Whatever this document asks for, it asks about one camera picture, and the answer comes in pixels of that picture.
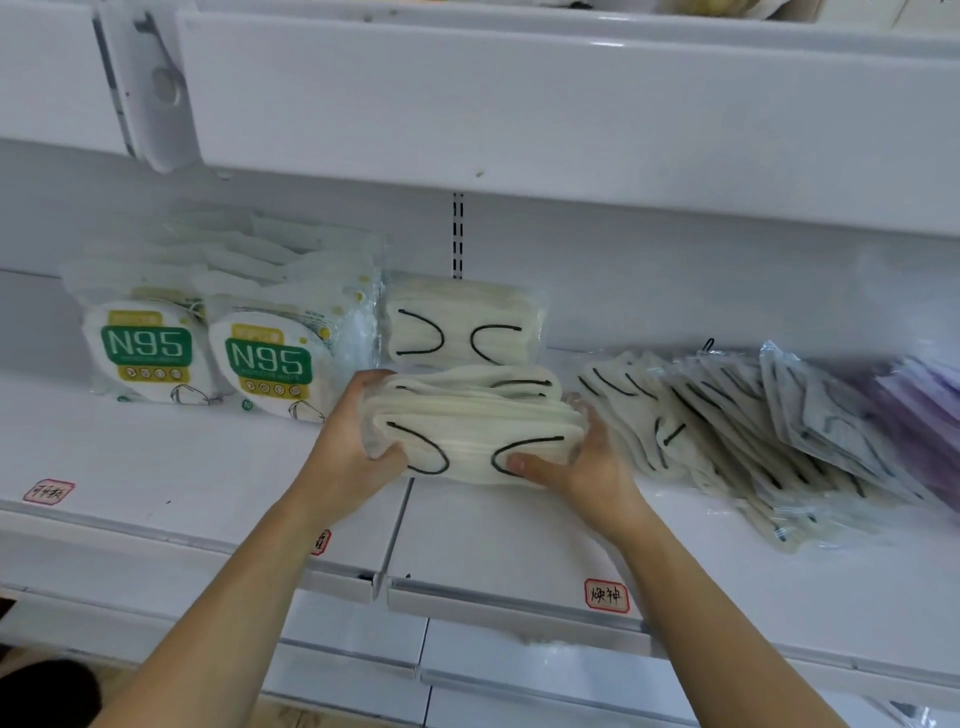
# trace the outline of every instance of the handwritten label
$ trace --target handwritten label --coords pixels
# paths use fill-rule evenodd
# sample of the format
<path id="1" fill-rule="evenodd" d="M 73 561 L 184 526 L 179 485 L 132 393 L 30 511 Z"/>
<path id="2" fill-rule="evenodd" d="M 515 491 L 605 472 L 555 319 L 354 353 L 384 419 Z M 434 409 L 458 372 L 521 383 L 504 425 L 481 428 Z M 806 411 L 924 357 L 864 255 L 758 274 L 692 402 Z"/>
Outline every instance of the handwritten label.
<path id="1" fill-rule="evenodd" d="M 330 537 L 332 535 L 333 534 L 330 533 L 329 529 L 320 534 L 320 536 L 317 537 L 317 543 L 313 545 L 313 550 L 310 551 L 310 555 L 320 556 L 320 554 L 326 551 L 326 547 L 329 545 Z"/>
<path id="2" fill-rule="evenodd" d="M 584 582 L 584 599 L 590 609 L 616 612 L 621 615 L 630 611 L 630 594 L 618 581 L 588 579 Z"/>
<path id="3" fill-rule="evenodd" d="M 57 505 L 61 500 L 69 496 L 70 491 L 76 487 L 76 483 L 47 478 L 46 480 L 41 480 L 37 485 L 27 491 L 23 499 L 28 503 Z"/>

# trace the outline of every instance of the tiled floor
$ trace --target tiled floor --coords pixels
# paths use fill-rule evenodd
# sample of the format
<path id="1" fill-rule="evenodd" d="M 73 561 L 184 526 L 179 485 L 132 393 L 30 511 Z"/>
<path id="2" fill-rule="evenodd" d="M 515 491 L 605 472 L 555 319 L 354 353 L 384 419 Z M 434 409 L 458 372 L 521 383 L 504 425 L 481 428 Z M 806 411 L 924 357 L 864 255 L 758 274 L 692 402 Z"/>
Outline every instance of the tiled floor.
<path id="1" fill-rule="evenodd" d="M 15 647 L 0 660 L 0 676 L 52 657 L 56 655 L 36 649 Z M 125 667 L 110 667 L 90 662 L 86 664 L 100 682 L 100 691 L 105 705 L 124 689 L 133 675 L 133 670 Z M 260 698 L 253 708 L 253 715 L 247 723 L 247 728 L 385 728 L 388 725 L 376 720 L 314 713 Z"/>

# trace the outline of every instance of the yellow label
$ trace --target yellow label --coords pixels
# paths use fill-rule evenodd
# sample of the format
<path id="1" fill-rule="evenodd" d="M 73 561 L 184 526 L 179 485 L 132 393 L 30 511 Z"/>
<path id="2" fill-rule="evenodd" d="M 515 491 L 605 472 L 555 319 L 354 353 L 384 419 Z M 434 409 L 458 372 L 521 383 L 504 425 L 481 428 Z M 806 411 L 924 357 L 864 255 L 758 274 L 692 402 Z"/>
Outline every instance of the yellow label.
<path id="1" fill-rule="evenodd" d="M 159 311 L 111 311 L 107 324 L 112 327 L 159 327 L 163 326 L 163 314 Z"/>
<path id="2" fill-rule="evenodd" d="M 190 382 L 189 367 L 134 367 L 133 365 L 127 365 L 117 367 L 117 374 L 124 381 L 146 381 L 173 386 Z"/>
<path id="3" fill-rule="evenodd" d="M 234 339 L 258 341 L 261 344 L 282 344 L 283 331 L 279 328 L 255 327 L 250 324 L 234 324 L 230 327 Z"/>
<path id="4" fill-rule="evenodd" d="M 310 396 L 310 387 L 306 384 L 280 384 L 263 379 L 240 377 L 240 391 L 260 397 L 274 397 L 278 400 L 306 400 Z"/>

